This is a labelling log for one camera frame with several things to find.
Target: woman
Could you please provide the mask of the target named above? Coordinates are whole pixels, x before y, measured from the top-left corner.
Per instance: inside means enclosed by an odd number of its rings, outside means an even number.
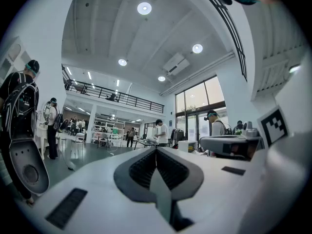
[[[58,115],[57,111],[57,99],[52,98],[50,100],[51,108],[50,108],[50,117],[49,117],[49,123],[48,123],[48,143],[49,143],[49,156],[50,159],[55,159],[58,157],[57,152],[57,144],[55,135],[57,134],[56,130],[53,129],[53,124],[55,121],[55,118]]]

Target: floor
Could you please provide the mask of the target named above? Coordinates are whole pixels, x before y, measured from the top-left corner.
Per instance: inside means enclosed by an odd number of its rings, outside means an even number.
[[[110,153],[113,153],[114,155],[119,155],[122,153],[130,152],[134,149],[135,146],[135,144],[133,144],[132,148],[126,147],[127,143],[124,140],[121,147],[113,146],[111,148],[107,148],[106,150],[105,147],[99,147],[97,149],[96,144],[84,143],[78,144],[77,150],[75,152],[75,144],[71,142],[71,140],[75,137],[67,134],[62,135],[62,138],[66,138],[67,140],[66,142],[62,142],[60,149],[63,149],[63,151],[59,153],[58,158],[55,160],[49,159],[47,157],[47,155],[49,155],[48,148],[44,153],[44,164],[49,174],[50,188],[88,163],[104,158],[110,158],[112,157]],[[143,145],[141,144],[137,144],[136,146],[137,149],[142,147]],[[15,198],[21,199],[21,196],[19,195],[13,183],[9,184],[7,188],[11,191]]]

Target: railing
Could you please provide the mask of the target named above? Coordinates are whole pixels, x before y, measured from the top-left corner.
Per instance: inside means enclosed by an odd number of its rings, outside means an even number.
[[[228,9],[220,2],[220,0],[209,0],[209,1],[215,7],[215,9],[217,10],[217,12],[220,14],[223,21],[225,22],[226,26],[228,27],[228,30],[232,36],[232,39],[234,41],[234,44],[237,50],[242,76],[247,81],[246,58],[245,58],[245,54],[243,50],[243,45],[240,41],[239,34],[228,12]]]
[[[164,105],[158,104],[156,102],[152,102],[152,101],[142,99],[139,97],[135,97],[135,96],[131,96],[125,93],[116,92],[112,89],[103,88],[103,87],[91,85],[91,84],[80,82],[80,81],[73,81],[70,79],[67,80],[65,89],[67,91],[77,92],[77,93],[88,95],[88,96],[106,99],[109,101],[114,101],[117,103],[129,105],[129,106],[147,109],[147,110],[158,112],[158,113],[164,112]]]

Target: balcony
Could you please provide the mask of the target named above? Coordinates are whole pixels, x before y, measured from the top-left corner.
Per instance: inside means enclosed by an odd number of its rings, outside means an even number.
[[[112,89],[103,88],[88,83],[74,81],[71,79],[64,80],[65,89],[67,91],[76,92],[83,95],[88,95],[100,99],[106,99],[116,103],[121,103],[145,110],[150,110],[158,113],[164,112],[164,105],[152,102],[139,97],[131,96],[125,93],[116,92]]]

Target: black shirt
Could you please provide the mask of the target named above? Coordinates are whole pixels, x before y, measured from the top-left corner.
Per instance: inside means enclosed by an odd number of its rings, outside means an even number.
[[[9,94],[13,92],[13,90],[16,88],[16,86],[19,85],[20,81],[20,75],[18,73],[11,73],[9,76],[5,79],[4,83],[2,84],[0,88],[0,97],[3,100],[6,100],[9,97]],[[30,83],[33,82],[33,78],[30,75],[25,75],[26,82]],[[38,106],[38,100],[39,100],[39,89],[37,88],[37,93],[36,93],[36,110]]]

